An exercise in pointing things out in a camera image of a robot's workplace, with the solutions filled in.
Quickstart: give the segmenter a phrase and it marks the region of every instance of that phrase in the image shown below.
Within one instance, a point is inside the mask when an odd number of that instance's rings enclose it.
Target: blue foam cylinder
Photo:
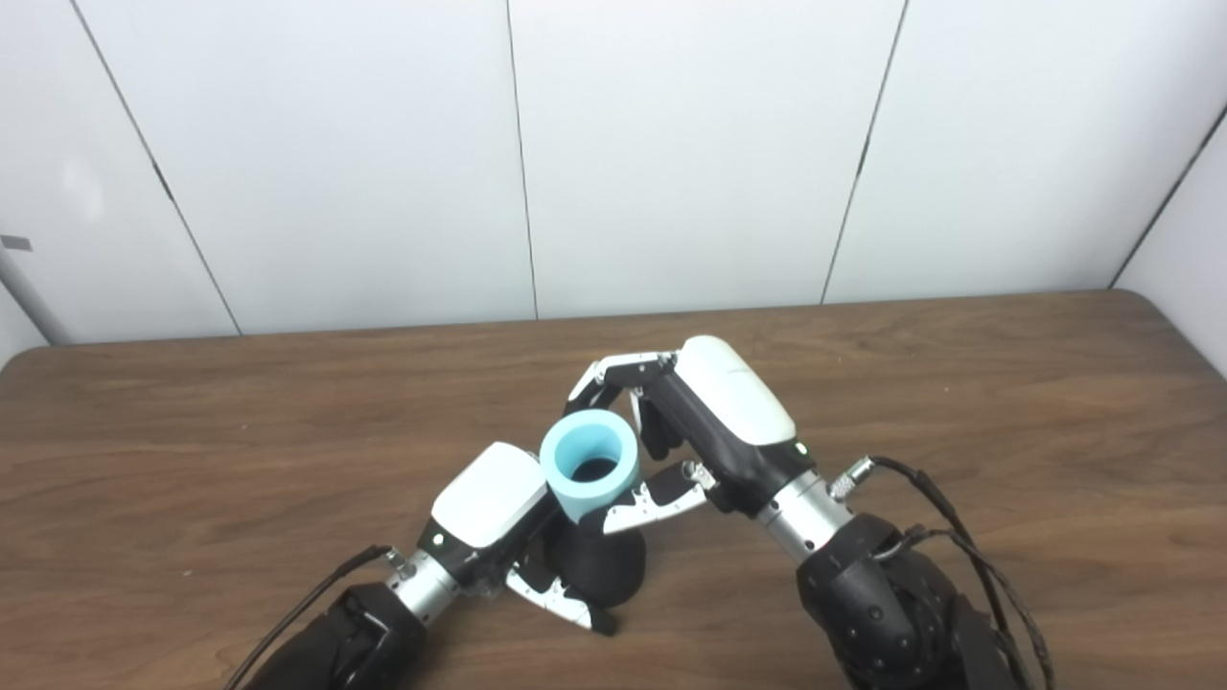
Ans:
[[[634,431],[609,410],[583,410],[553,425],[541,442],[541,471],[572,522],[604,508],[639,479]],[[579,465],[595,458],[614,460],[614,471],[596,481],[574,481]]]

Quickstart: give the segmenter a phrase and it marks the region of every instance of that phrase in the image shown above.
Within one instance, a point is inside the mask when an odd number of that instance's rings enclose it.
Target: wood grain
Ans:
[[[1227,383],[1119,291],[31,351],[0,374],[4,685],[220,688],[335,564],[411,545],[486,444],[535,448],[589,361],[696,333],[756,367],[826,474],[866,452],[926,468],[1063,688],[1222,686]],[[939,522],[890,476],[856,506]],[[845,686],[756,524],[702,508],[648,538],[617,637],[463,602],[410,685]]]

